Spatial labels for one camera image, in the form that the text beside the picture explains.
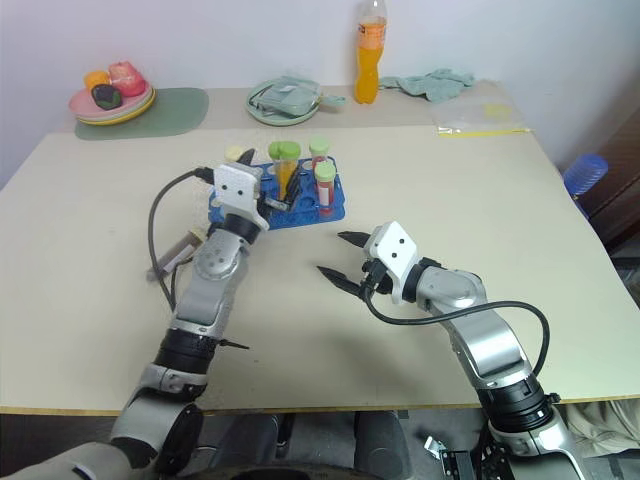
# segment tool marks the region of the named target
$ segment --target pink plate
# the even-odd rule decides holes
[[[71,97],[69,100],[69,109],[76,115],[79,115],[86,119],[93,119],[99,121],[101,117],[107,115],[113,117],[119,113],[126,113],[129,110],[135,110],[140,105],[144,104],[151,96],[151,84],[147,82],[147,86],[140,95],[135,97],[123,97],[122,105],[113,110],[103,110],[95,104],[91,93],[87,89],[82,89]]]

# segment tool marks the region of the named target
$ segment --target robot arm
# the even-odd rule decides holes
[[[449,333],[453,351],[476,390],[494,439],[517,457],[563,454],[576,478],[590,478],[570,433],[552,406],[557,396],[545,395],[518,339],[494,310],[519,306],[538,312],[544,319],[535,307],[520,302],[487,304],[477,275],[446,270],[427,258],[419,260],[415,243],[397,222],[377,227],[371,236],[358,232],[340,236],[364,249],[366,273],[357,285],[339,272],[319,267],[334,285],[360,296],[378,318],[389,323],[406,325],[412,321],[391,319],[377,312],[371,303],[374,291],[391,293],[396,304],[415,302],[418,308],[435,315],[422,323],[441,322]],[[548,328],[546,319],[543,325]]]
[[[194,401],[223,339],[249,247],[269,225],[257,211],[262,169],[215,169],[216,197],[227,213],[195,254],[193,276],[178,302],[156,359],[116,420],[108,444],[89,443],[28,467],[12,480],[126,480],[173,474],[189,461],[202,426]]]

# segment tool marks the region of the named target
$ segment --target stack of plates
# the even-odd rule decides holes
[[[87,125],[116,125],[144,113],[156,99],[156,90],[147,82],[144,92],[135,97],[123,97],[122,105],[103,110],[96,105],[87,89],[77,92],[69,100],[69,109],[78,121]]]

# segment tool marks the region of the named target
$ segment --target beige table surface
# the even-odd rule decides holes
[[[394,104],[389,95],[398,94],[383,93]],[[385,113],[349,108],[361,118]],[[546,313],[545,390],[566,400],[639,395],[638,308],[534,135],[443,138],[427,109],[425,125],[332,128],[318,120],[284,130],[235,112],[230,124],[242,128],[208,118],[208,126],[175,137],[48,135],[0,191],[0,412],[116,413],[170,317],[157,285],[145,280],[156,192],[187,169],[218,164],[229,144],[255,146],[265,161],[270,141],[306,143],[314,133],[331,140],[346,217],[260,236],[226,332],[251,350],[219,349],[203,408],[476,404],[444,329],[383,324],[315,269],[358,279],[361,253],[336,233],[392,219],[422,255],[480,275],[490,300],[522,300]],[[158,251],[202,220],[205,202],[196,181],[167,195],[156,220]],[[387,313],[413,311],[386,303]],[[535,317],[500,313],[535,361]]]

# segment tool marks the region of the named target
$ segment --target white wall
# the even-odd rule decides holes
[[[158,87],[251,86],[283,72],[353,81],[358,0],[0,2],[0,186],[82,75],[118,59]],[[637,0],[388,0],[388,10],[382,74],[452,67],[502,81],[557,164],[640,104]]]

